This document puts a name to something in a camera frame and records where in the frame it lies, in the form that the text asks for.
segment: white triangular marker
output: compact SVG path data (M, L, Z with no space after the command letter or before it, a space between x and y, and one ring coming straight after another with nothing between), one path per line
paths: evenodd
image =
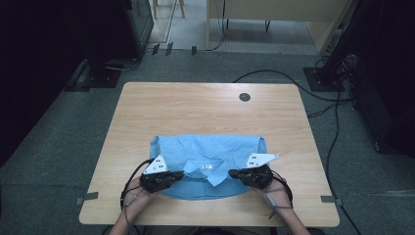
M254 154L252 153L247 161L247 168L255 168L265 165L278 158L278 155Z
M158 155L149 166L144 170L144 174L166 172L167 165L165 164L162 155Z

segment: wooden table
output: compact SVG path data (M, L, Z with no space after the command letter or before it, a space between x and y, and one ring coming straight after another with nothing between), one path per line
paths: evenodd
M210 47L210 19L222 19L224 1L207 0L207 49ZM305 22L317 52L322 53L352 1L226 0L224 19Z
M239 96L248 93L250 101ZM296 213L306 226L337 226L333 203L322 203L330 189L298 89L292 84L129 82L123 87L113 121L79 216L84 224L113 224L119 194L133 170L149 157L156 135L186 133L262 135L271 168L285 177ZM280 226L268 219L270 207L249 192L237 197L183 201L157 195L136 224Z

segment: table top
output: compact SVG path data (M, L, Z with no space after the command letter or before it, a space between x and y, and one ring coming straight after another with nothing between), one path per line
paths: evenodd
M240 94L251 96L241 101ZM244 134L264 137L279 158L272 169L287 179L294 208L305 226L340 222L299 90L292 84L128 82L97 162L79 216L84 224L114 224L119 195L134 169L149 157L157 135ZM271 208L249 192L218 200L185 201L157 195L135 224L189 226L282 226Z

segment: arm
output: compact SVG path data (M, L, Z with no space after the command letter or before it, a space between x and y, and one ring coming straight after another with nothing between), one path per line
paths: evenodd
M273 180L272 183L265 189L265 190L259 190L252 188L254 192L259 194L265 202L269 203L269 200L267 199L266 192L272 197L274 202L282 208L275 208L275 211L281 216L281 218L284 220L284 222L287 224L288 229L290 230L290 234L292 235L302 235L307 234L309 235L309 232L305 228L305 226L302 224L301 220L297 216L296 212L293 209L290 209L290 200L287 195L287 192L285 191L284 186L278 182L277 180Z
M139 178L135 178L128 186L128 190L139 186ZM129 223L134 222L138 214L149 204L149 202L155 197L155 194L151 194L143 188L131 190L125 195L124 204L127 204L134 195L136 198L131 202L128 207L123 207L121 214L119 215L114 227L112 228L110 235L127 235L129 231Z

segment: folded shirt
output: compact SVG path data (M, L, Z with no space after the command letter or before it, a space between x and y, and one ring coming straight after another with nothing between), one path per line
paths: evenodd
M261 136L185 134L156 136L150 158L162 155L167 169L183 170L182 180L163 194L183 200L208 200L240 195L250 191L240 180L232 179L229 169L246 167L252 153L266 154Z

